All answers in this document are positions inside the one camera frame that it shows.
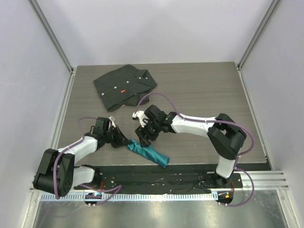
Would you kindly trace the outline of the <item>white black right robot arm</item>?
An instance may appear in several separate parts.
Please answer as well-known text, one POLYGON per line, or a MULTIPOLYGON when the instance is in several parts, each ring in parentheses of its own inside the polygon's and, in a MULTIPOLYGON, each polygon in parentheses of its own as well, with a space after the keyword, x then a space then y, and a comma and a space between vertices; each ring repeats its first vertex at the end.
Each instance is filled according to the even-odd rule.
POLYGON ((219 161, 212 177, 205 181, 206 185, 224 188, 231 183, 237 155, 247 135, 228 115, 202 118, 178 112, 166 114, 151 105, 144 111, 134 112, 132 118, 140 123, 135 133, 142 147, 151 145, 161 132, 188 133, 208 138, 219 155, 219 161))

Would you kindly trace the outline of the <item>teal satin napkin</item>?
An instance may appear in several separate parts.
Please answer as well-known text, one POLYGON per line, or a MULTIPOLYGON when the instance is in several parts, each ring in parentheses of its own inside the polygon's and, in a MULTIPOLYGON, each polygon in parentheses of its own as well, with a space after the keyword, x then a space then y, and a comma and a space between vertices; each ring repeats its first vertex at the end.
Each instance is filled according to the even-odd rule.
POLYGON ((157 152, 152 145, 142 147, 138 142, 133 139, 131 139, 131 144, 127 145, 127 148, 130 151, 154 162, 162 168, 166 168, 170 161, 170 158, 168 156, 157 152))

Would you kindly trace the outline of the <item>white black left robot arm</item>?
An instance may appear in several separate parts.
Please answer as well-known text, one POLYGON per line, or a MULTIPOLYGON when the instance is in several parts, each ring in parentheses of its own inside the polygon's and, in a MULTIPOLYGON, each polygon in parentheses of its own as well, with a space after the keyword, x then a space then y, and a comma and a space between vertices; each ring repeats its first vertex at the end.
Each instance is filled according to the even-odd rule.
POLYGON ((95 125, 76 142, 60 149, 44 151, 33 187, 54 194, 56 199, 66 196, 72 188, 81 184, 95 190, 101 186, 100 170, 91 165, 76 167, 76 163, 105 144, 119 148, 131 143, 114 123, 113 117, 98 117, 95 125))

